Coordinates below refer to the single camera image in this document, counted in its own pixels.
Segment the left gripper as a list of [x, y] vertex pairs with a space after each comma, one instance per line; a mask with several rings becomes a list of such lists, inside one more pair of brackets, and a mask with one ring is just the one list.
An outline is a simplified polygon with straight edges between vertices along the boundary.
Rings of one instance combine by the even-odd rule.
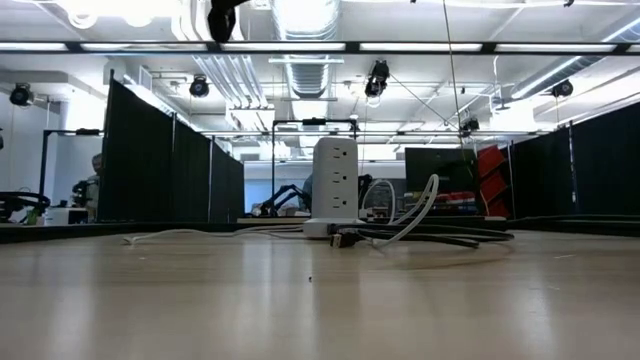
[[235, 9], [249, 0], [210, 0], [207, 24], [216, 43], [227, 43], [236, 24]]

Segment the black monitor screen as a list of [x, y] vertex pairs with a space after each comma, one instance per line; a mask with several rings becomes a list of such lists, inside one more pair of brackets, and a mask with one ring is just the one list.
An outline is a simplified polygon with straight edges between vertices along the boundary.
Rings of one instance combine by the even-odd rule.
[[405, 149], [406, 189], [422, 191], [432, 174], [439, 177], [438, 193], [477, 192], [477, 158], [470, 149]]

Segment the black metal rack frame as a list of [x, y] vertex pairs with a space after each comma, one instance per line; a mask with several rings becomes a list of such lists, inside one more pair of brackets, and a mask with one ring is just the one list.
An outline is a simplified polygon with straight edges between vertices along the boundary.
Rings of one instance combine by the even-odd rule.
[[72, 188], [94, 174], [91, 159], [101, 153], [102, 131], [97, 129], [44, 130], [38, 193], [49, 200], [48, 208], [77, 208]]

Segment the person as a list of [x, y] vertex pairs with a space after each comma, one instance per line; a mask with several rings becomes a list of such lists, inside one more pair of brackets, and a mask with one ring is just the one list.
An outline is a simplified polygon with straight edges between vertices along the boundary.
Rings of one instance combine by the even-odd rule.
[[300, 199], [300, 207], [304, 211], [310, 212], [312, 209], [313, 175], [310, 174], [304, 181], [302, 191], [305, 194]]
[[79, 181], [72, 188], [73, 205], [77, 208], [84, 208], [87, 211], [88, 223], [94, 223], [97, 218], [102, 173], [102, 154], [98, 153], [94, 155], [91, 159], [91, 164], [94, 174], [85, 180]]

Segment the red storage bin rack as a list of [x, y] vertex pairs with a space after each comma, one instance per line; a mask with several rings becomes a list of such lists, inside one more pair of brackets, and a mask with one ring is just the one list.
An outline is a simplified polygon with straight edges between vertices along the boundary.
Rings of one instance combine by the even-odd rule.
[[507, 158], [497, 145], [478, 152], [480, 194], [487, 216], [509, 218]]

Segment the long LED light bar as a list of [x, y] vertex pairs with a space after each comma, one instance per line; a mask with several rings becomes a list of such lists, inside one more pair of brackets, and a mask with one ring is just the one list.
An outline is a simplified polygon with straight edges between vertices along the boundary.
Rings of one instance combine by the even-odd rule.
[[454, 56], [636, 56], [628, 42], [359, 42], [359, 41], [0, 41], [0, 54], [96, 54], [109, 56], [283, 54], [283, 55], [454, 55]]

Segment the white box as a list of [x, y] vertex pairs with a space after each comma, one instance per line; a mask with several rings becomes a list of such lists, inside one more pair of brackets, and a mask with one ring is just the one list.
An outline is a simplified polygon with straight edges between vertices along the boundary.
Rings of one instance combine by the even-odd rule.
[[88, 212], [84, 208], [53, 208], [46, 210], [44, 224], [46, 226], [66, 226], [86, 224]]

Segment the white tower power strip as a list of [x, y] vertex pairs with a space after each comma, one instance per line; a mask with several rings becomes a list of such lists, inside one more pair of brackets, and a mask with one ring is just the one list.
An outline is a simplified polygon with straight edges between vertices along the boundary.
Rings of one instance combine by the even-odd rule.
[[314, 146], [309, 239], [325, 239], [332, 225], [359, 220], [358, 144], [351, 138], [323, 137]]

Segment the black room divider panel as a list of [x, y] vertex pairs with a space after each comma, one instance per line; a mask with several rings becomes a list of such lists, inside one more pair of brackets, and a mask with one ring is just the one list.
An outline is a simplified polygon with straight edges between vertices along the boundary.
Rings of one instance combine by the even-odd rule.
[[244, 166], [211, 138], [112, 78], [97, 221], [231, 224], [244, 216]]
[[512, 148], [518, 218], [640, 215], [640, 103]]

